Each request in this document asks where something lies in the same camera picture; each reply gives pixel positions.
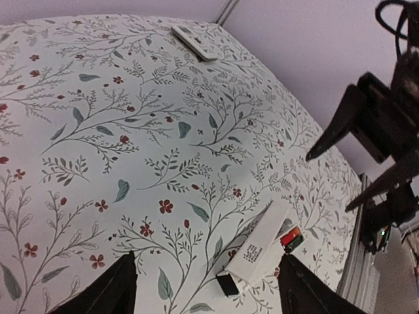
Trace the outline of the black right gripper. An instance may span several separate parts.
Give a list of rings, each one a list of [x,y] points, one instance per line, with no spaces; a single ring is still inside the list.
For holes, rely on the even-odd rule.
[[[361,76],[357,85],[346,88],[330,124],[308,151],[306,161],[320,157],[351,129],[377,163],[390,157],[394,165],[352,200],[345,212],[374,196],[401,188],[418,175],[418,115],[410,117],[401,101],[370,72]]]

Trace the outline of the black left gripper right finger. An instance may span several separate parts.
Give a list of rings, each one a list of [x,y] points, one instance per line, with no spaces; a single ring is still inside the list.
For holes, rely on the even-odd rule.
[[[292,254],[282,256],[278,286],[283,313],[364,314],[331,290]]]

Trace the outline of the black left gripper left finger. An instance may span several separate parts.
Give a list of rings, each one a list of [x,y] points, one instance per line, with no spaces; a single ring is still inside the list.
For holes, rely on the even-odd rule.
[[[137,292],[134,252],[122,255],[90,286],[52,313],[133,314]]]

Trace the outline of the red battery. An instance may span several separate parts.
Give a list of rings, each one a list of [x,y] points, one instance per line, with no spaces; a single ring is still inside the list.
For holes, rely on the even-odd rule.
[[[296,237],[299,237],[301,235],[300,228],[298,226],[290,229],[286,234],[281,236],[280,242],[283,246],[288,245],[290,242],[292,242]]]

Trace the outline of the long white remote control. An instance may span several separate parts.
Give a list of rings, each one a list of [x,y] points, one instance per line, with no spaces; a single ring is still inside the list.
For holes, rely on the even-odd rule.
[[[216,280],[228,298],[239,296],[254,287],[266,276],[279,276],[283,255],[292,253],[304,242],[304,233],[298,225],[280,230],[268,247],[258,247],[247,239],[232,257]]]

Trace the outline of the white air conditioner remote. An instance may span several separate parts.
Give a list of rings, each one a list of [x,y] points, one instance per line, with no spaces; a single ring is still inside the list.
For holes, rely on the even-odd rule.
[[[218,55],[211,46],[201,39],[196,33],[187,26],[174,25],[171,27],[173,34],[198,57],[206,62],[215,61]]]

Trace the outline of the floral patterned table mat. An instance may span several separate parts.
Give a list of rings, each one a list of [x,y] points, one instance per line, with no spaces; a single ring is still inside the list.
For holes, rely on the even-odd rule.
[[[218,59],[172,32],[187,26]],[[1,27],[1,312],[48,313],[133,251],[136,313],[279,313],[276,277],[216,273],[271,202],[296,257],[337,288],[361,183],[321,128],[218,25],[134,15]]]

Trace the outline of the right aluminium frame post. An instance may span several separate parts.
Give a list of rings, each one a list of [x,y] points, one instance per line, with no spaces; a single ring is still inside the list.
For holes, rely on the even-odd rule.
[[[240,0],[227,0],[213,20],[213,23],[219,26],[224,26],[228,17],[233,13],[239,2]]]

